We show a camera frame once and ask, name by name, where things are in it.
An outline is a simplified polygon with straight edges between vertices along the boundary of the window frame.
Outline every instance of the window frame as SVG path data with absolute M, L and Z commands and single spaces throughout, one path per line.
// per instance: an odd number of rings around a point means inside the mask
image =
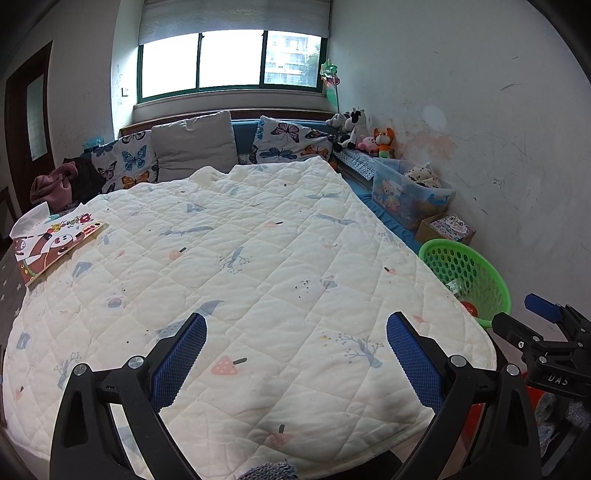
M 318 72 L 315 87 L 308 87 L 304 85 L 286 85 L 280 83 L 265 83 L 265 63 L 267 61 L 267 40 L 269 31 L 264 30 L 262 34 L 262 51 L 261 51 L 261 66 L 258 85 L 223 85 L 217 87 L 202 87 L 199 88 L 199 64 L 201 60 L 201 44 L 203 42 L 203 33 L 199 34 L 199 43 L 197 45 L 197 74 L 196 74 L 196 87 L 187 90 L 177 90 L 176 92 L 160 93 L 159 95 L 152 95 L 144 97 L 142 95 L 142 70 L 144 63 L 144 46 L 140 45 L 138 50 L 138 72 L 137 72 L 137 89 L 138 89 L 138 103 L 150 102 L 152 100 L 159 100 L 162 98 L 176 97 L 180 95 L 188 95 L 190 93 L 200 92 L 216 92 L 224 90 L 247 90 L 247 89 L 260 89 L 260 90 L 295 90 L 300 92 L 316 92 L 322 93 L 323 82 L 320 78 L 320 66 L 326 61 L 326 51 L 328 47 L 328 38 L 321 38 L 320 40 L 320 54 L 318 61 Z

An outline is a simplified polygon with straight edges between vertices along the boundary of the quilted white blanket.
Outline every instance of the quilted white blanket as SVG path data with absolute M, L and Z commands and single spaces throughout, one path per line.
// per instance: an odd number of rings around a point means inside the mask
M 386 341 L 397 310 L 495 367 L 482 328 L 320 157 L 205 167 L 88 205 L 108 227 L 27 292 L 5 358 L 8 434 L 42 476 L 73 366 L 120 367 L 193 311 L 207 342 L 161 417 L 203 479 L 285 459 L 319 478 L 424 429 L 433 411 Z

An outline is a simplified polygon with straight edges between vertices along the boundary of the metal screw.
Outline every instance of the metal screw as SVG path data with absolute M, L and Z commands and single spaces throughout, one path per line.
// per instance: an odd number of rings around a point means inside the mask
M 465 367 L 467 364 L 467 360 L 461 355 L 452 355 L 451 360 L 452 364 L 456 367 Z
M 74 367 L 74 370 L 72 370 L 72 371 L 75 376 L 79 377 L 84 372 L 86 372 L 86 365 L 85 364 L 78 364 Z
M 140 356 L 135 356 L 133 358 L 130 358 L 127 364 L 130 368 L 139 368 L 144 364 L 144 359 Z
M 516 377 L 517 375 L 519 375 L 521 373 L 521 370 L 519 370 L 519 367 L 514 364 L 507 365 L 506 369 L 509 372 L 509 375 L 513 375 L 514 377 Z

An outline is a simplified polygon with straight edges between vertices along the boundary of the children's book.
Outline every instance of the children's book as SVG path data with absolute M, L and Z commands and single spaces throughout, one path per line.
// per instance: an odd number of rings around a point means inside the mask
M 25 285 L 30 285 L 103 225 L 85 205 L 63 216 L 50 216 L 47 203 L 42 203 L 19 218 L 10 237 Z

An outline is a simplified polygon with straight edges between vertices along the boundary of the gray knitted fabric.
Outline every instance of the gray knitted fabric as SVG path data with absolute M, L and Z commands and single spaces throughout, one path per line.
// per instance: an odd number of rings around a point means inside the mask
M 569 403 L 569 409 L 566 412 L 566 418 L 575 427 L 585 431 L 591 424 L 591 402 L 590 401 L 574 401 Z
M 548 421 L 556 406 L 556 396 L 552 393 L 544 393 L 535 408 L 535 420 L 538 424 L 538 437 L 540 438 L 540 453 L 546 453 L 548 445 L 554 436 L 556 425 Z
M 265 463 L 249 470 L 238 480 L 297 480 L 297 474 L 290 463 Z

